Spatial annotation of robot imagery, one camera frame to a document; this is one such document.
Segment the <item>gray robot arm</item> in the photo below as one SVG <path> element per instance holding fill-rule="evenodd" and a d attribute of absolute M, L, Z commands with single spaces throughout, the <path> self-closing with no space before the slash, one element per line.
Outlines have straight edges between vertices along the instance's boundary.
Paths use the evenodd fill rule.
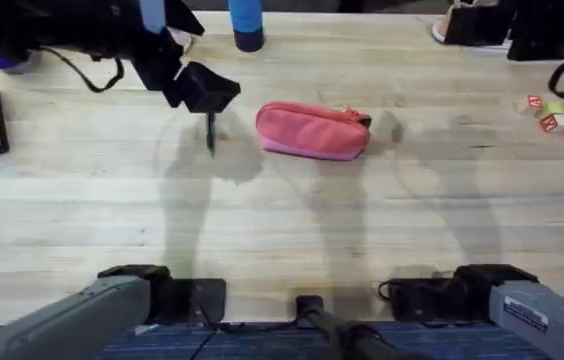
<path fill-rule="evenodd" d="M 92 359 L 112 339 L 143 324 L 151 284 L 112 276 L 79 293 L 0 327 L 0 360 Z"/>
<path fill-rule="evenodd" d="M 564 360 L 564 298 L 531 281 L 507 281 L 491 290 L 491 321 Z"/>

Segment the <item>white label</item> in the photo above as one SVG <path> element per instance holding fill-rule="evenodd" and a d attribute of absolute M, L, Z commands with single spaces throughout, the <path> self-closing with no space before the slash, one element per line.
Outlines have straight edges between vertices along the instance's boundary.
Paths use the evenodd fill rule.
<path fill-rule="evenodd" d="M 546 332 L 549 328 L 548 316 L 515 300 L 512 297 L 504 297 L 504 311 L 542 332 Z"/>

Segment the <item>zipper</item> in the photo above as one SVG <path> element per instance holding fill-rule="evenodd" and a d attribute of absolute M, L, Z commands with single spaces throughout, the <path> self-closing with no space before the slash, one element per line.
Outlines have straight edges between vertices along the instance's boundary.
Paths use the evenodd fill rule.
<path fill-rule="evenodd" d="M 335 109 L 331 109 L 331 108 L 324 108 L 324 109 L 328 109 L 330 111 L 332 111 L 333 113 L 340 115 L 337 116 L 337 118 L 334 117 L 325 117 L 328 120 L 332 120 L 332 121 L 337 121 L 337 122 L 341 122 L 341 123 L 345 123 L 345 124 L 355 124 L 357 127 L 361 127 L 362 129 L 364 129 L 365 131 L 368 130 L 366 128 L 366 126 L 360 124 L 358 122 L 359 118 L 360 118 L 360 113 L 358 111 L 355 111 L 353 109 L 351 109 L 348 105 L 344 105 L 341 104 L 339 105 L 341 107 L 343 107 L 345 110 L 344 111 L 338 111 Z M 317 116 L 317 115 L 313 115 L 313 114 L 309 114 L 309 113 L 304 113 L 304 112 L 299 112 L 296 109 L 289 109 L 288 107 L 285 106 L 280 106 L 278 104 L 275 104 L 271 107 L 267 107 L 266 110 L 284 110 L 284 111 L 290 111 L 296 114 L 301 114 L 301 115 L 312 115 L 312 116 Z"/>

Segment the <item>pink pencil case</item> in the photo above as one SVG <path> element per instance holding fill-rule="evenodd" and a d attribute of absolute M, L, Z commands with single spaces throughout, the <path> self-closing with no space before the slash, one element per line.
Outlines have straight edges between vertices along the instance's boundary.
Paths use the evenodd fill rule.
<path fill-rule="evenodd" d="M 355 110 L 272 102 L 260 109 L 256 128 L 267 151 L 327 160 L 353 160 L 369 144 L 371 118 Z"/>

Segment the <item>blue carpet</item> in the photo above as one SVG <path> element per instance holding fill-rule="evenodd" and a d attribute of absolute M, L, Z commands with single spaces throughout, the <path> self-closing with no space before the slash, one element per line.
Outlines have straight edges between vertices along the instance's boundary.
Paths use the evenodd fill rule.
<path fill-rule="evenodd" d="M 440 360 L 550 360 L 516 335 L 490 325 L 444 329 L 397 322 L 372 325 L 398 349 L 425 352 Z M 209 333 L 196 326 L 158 327 L 139 336 L 123 336 L 97 359 L 188 360 Z M 248 335 L 218 333 L 197 360 L 328 358 L 327 344 L 317 333 L 288 330 Z"/>

